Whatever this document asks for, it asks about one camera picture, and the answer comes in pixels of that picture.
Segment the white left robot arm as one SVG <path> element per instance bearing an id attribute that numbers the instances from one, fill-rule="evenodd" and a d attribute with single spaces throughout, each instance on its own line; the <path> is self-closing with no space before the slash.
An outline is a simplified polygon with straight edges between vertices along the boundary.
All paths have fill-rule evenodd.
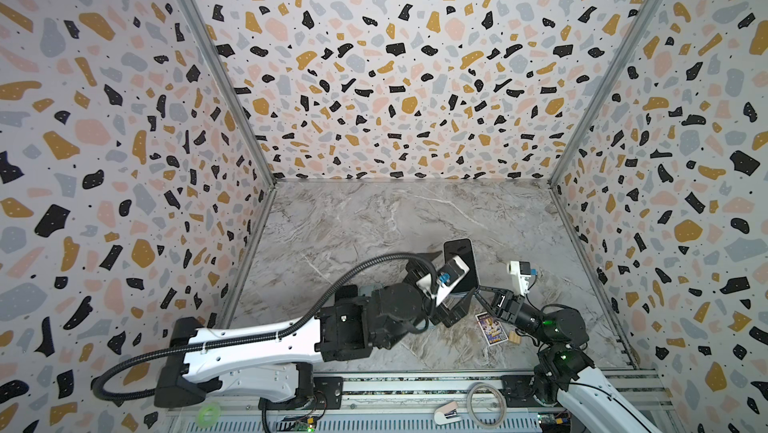
<path id="1" fill-rule="evenodd" d="M 174 409 L 210 394 L 245 394 L 297 408 L 313 394 L 313 367 L 365 359 L 404 337 L 462 319 L 477 288 L 473 261 L 446 258 L 435 272 L 429 256 L 407 254 L 404 281 L 362 293 L 354 276 L 391 260 L 381 255 L 345 274 L 304 316 L 239 329 L 206 328 L 178 320 L 161 370 L 154 404 Z"/>

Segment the black phone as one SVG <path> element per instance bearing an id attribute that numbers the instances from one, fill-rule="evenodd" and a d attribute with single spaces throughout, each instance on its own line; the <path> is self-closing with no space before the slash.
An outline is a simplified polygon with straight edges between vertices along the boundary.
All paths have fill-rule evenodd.
<path id="1" fill-rule="evenodd" d="M 459 257 L 463 264 L 468 268 L 466 274 L 451 291 L 453 296 L 469 293 L 479 286 L 473 245 L 469 238 L 446 241 L 443 244 L 443 254 L 444 258 L 448 260 L 453 259 L 454 257 Z"/>

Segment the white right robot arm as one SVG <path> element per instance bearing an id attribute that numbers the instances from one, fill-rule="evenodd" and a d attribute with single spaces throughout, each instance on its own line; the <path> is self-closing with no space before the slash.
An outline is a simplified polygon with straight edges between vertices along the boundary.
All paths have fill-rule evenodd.
<path id="1" fill-rule="evenodd" d="M 581 313 L 556 304 L 548 311 L 502 288 L 479 286 L 474 299 L 492 318 L 508 323 L 538 344 L 529 397 L 542 406 L 559 405 L 588 432 L 657 432 L 659 428 L 633 406 L 586 353 L 589 342 Z"/>

